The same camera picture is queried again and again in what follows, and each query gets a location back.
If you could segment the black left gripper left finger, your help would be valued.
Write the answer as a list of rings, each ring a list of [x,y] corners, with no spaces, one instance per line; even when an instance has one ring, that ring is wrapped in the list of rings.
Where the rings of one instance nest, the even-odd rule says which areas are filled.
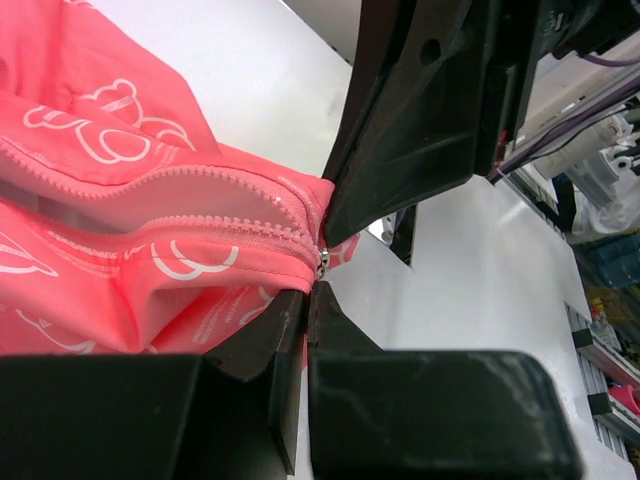
[[[305,295],[285,290],[207,354],[215,367],[216,473],[293,473]]]

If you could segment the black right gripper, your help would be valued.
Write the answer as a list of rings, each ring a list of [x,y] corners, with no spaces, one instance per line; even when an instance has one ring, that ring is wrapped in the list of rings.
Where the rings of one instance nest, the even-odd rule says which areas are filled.
[[[477,175],[488,175],[525,123],[541,58],[604,54],[639,30],[637,1],[498,6],[480,117],[479,2],[362,2],[323,173],[335,185],[322,227],[327,244],[465,183],[474,163]]]

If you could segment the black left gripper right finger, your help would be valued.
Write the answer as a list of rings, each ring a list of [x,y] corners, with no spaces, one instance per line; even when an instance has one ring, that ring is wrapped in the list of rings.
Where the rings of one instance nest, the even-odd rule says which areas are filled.
[[[382,348],[342,310],[326,281],[314,284],[307,316],[307,347],[319,351],[375,353]]]

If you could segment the silver zipper slider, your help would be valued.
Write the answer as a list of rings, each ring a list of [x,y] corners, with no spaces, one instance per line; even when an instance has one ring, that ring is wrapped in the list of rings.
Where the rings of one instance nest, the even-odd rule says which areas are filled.
[[[319,265],[316,270],[316,279],[318,281],[322,280],[327,272],[330,270],[331,264],[331,251],[327,247],[323,247],[319,249]]]

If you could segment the pink patterned hooded jacket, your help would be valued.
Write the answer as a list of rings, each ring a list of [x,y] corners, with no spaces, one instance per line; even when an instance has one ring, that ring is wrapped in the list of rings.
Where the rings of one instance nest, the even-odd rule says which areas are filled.
[[[203,353],[308,293],[332,182],[221,144],[86,1],[1,5],[1,351]]]

